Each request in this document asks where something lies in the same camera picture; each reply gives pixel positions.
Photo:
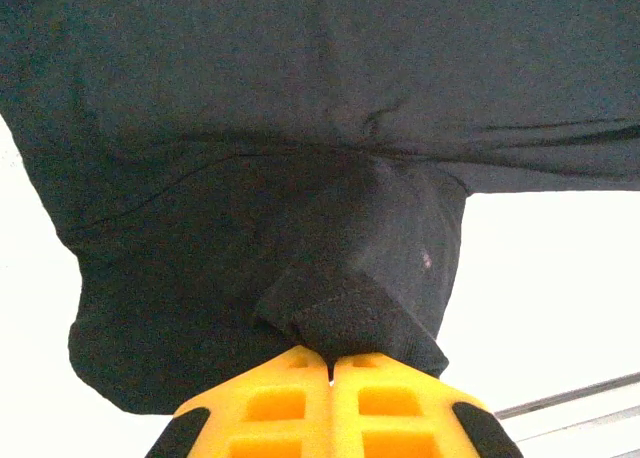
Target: white wall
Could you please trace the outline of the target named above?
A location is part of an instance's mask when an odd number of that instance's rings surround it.
[[[170,418],[121,412],[74,375],[77,261],[1,125],[0,456],[141,458]],[[639,195],[472,197],[443,379],[497,411],[640,371]]]

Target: black t-shirt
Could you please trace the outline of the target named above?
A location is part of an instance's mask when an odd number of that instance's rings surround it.
[[[640,0],[4,2],[70,358],[134,413],[297,343],[438,376],[467,196],[640,189]]]

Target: clothing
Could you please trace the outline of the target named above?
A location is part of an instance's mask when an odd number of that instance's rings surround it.
[[[467,196],[640,189],[640,0],[5,1],[71,363],[133,413],[297,343],[439,376]]]

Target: yellow plastic object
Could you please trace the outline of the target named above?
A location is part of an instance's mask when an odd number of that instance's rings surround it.
[[[297,346],[185,402],[174,419],[210,412],[188,458],[478,458],[458,402],[487,410],[381,353],[340,359],[330,386],[322,358]]]

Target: white background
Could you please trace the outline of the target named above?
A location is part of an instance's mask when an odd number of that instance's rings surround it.
[[[122,412],[73,373],[77,261],[3,122],[0,207],[0,456],[142,458],[170,417]],[[640,371],[639,218],[640,193],[472,196],[443,381],[498,411]]]

